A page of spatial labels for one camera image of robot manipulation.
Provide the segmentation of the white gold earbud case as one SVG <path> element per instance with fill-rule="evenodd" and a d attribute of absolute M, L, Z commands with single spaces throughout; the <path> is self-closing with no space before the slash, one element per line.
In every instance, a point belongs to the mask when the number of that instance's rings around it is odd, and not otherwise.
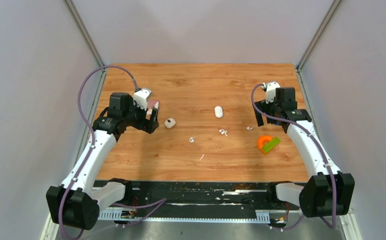
<path fill-rule="evenodd" d="M 164 121 L 164 126 L 167 129 L 171 129 L 176 125 L 176 121 L 174 118 L 168 118 Z"/>

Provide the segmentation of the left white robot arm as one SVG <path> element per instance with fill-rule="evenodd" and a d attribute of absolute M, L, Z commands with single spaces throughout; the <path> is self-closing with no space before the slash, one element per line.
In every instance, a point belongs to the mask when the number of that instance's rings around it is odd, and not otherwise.
<path fill-rule="evenodd" d="M 51 186 L 46 193 L 54 223 L 91 230 L 103 210 L 114 203 L 127 207 L 133 202 L 132 184 L 128 180 L 112 178 L 99 190 L 92 188 L 106 157 L 128 127 L 148 134 L 158 128 L 158 109 L 152 107 L 151 114 L 147 114 L 151 95 L 148 88 L 133 95 L 111 94 L 109 106 L 90 126 L 89 141 L 80 159 L 62 183 Z"/>

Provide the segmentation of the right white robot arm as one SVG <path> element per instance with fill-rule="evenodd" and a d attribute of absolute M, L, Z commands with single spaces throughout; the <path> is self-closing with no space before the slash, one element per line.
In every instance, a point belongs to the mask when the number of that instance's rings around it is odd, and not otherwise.
<path fill-rule="evenodd" d="M 304 186 L 289 181 L 275 182 L 266 195 L 274 209 L 286 202 L 300 207 L 307 218 L 346 215 L 349 212 L 355 180 L 343 173 L 324 149 L 315 132 L 310 114 L 299 109 L 293 87 L 281 87 L 276 82 L 259 83 L 265 99 L 251 101 L 258 126 L 265 123 L 282 127 L 295 144 L 306 167 L 309 179 Z"/>

